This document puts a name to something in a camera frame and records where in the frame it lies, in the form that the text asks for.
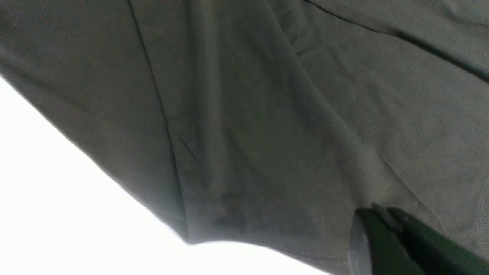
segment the stitching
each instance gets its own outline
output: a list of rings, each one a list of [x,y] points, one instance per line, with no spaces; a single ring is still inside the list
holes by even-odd
[[[328,258],[324,254],[316,254],[316,253],[311,253],[311,252],[307,252],[307,251],[300,251],[300,250],[295,250],[295,249],[282,247],[282,246],[276,246],[276,245],[259,243],[259,242],[253,242],[253,244],[272,248],[275,250],[280,250],[280,251],[290,253],[290,254],[298,254],[298,255],[302,255],[302,256],[307,256],[308,258],[315,258],[315,259],[321,259],[323,261],[337,262],[338,265],[344,265],[348,262],[348,258]]]
[[[477,206],[477,213],[476,213],[477,245],[479,246],[481,253],[486,257],[489,255],[488,253],[489,249],[487,248],[486,241],[483,240],[482,237],[482,234],[484,233],[485,230],[483,230],[481,227],[481,215],[484,214],[483,208],[486,204],[486,199],[488,197],[488,194],[489,194],[489,179],[484,184],[484,189],[482,190],[482,194],[479,199],[479,203]]]

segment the white background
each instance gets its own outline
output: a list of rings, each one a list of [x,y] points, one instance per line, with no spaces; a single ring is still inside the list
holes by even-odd
[[[324,274],[265,248],[189,247],[0,78],[0,274]]]

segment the seam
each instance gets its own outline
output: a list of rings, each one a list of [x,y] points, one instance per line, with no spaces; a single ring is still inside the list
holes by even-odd
[[[484,184],[484,189],[482,190],[482,194],[481,194],[481,197],[479,199],[479,203],[477,206],[477,213],[476,213],[477,245],[479,246],[481,254],[485,257],[489,256],[489,253],[488,253],[489,250],[487,248],[486,241],[482,239],[483,238],[482,234],[483,234],[483,231],[485,231],[485,230],[483,230],[481,227],[481,215],[483,215],[483,212],[484,212],[483,207],[486,204],[486,199],[488,197],[488,193],[489,193],[489,179]]]
[[[300,256],[306,256],[308,258],[312,259],[321,259],[323,261],[331,261],[331,262],[339,262],[339,264],[345,264],[345,262],[348,262],[348,258],[328,258],[323,254],[317,254],[317,253],[310,253],[307,251],[300,251],[300,250],[295,250],[287,247],[282,247],[282,246],[276,246],[276,245],[271,245],[271,244],[265,244],[265,243],[258,243],[258,242],[252,242],[252,244],[263,246],[263,247],[268,247],[274,250],[279,250],[281,252],[286,252],[289,254],[295,254],[295,255],[300,255]]]
[[[182,208],[183,208],[183,218],[185,220],[185,225],[186,225],[186,232],[185,232],[185,238],[186,239],[189,239],[189,229],[188,229],[188,219],[187,219],[187,212],[186,212],[186,208],[185,208],[185,202],[183,200],[183,193],[182,193],[182,188],[181,188],[181,183],[180,183],[180,176],[178,174],[178,170],[177,170],[177,160],[176,160],[176,156],[175,156],[175,150],[174,150],[174,146],[173,146],[173,142],[172,142],[172,138],[170,136],[170,130],[168,129],[169,128],[169,121],[165,115],[165,110],[163,108],[163,100],[158,92],[158,85],[156,83],[156,77],[155,77],[155,73],[153,71],[153,66],[151,65],[151,60],[150,60],[150,57],[149,57],[149,54],[148,54],[148,50],[146,48],[146,45],[144,44],[144,39],[143,39],[143,35],[141,33],[141,29],[139,28],[139,24],[137,22],[137,19],[136,19],[136,14],[134,12],[134,7],[133,7],[133,4],[131,2],[131,0],[127,0],[128,2],[128,5],[129,5],[129,10],[131,11],[131,16],[134,20],[134,26],[136,27],[136,31],[137,31],[137,35],[138,35],[138,38],[139,40],[141,41],[141,45],[143,47],[143,52],[144,52],[144,56],[146,57],[146,61],[148,62],[148,66],[150,68],[150,71],[151,71],[151,79],[153,81],[153,85],[155,87],[155,92],[156,92],[156,96],[158,98],[158,101],[159,101],[159,106],[160,106],[160,109],[161,109],[161,114],[163,116],[163,119],[165,120],[165,122],[167,123],[166,125],[166,134],[168,136],[168,140],[170,141],[170,145],[171,145],[171,151],[172,151],[172,161],[174,163],[174,171],[175,171],[175,176],[176,176],[176,179],[177,179],[177,183],[178,183],[178,186],[179,186],[179,192],[180,192],[180,197],[182,198]]]

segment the t-shirt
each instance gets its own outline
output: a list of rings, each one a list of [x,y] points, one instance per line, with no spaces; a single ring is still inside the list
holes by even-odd
[[[348,274],[375,201],[489,258],[489,1],[2,0],[0,73],[190,244]]]

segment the gray fabric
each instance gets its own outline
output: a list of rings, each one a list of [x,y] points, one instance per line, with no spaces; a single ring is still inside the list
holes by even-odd
[[[487,258],[488,16],[462,0],[4,0],[0,73],[189,243],[347,274],[354,209],[376,201]]]

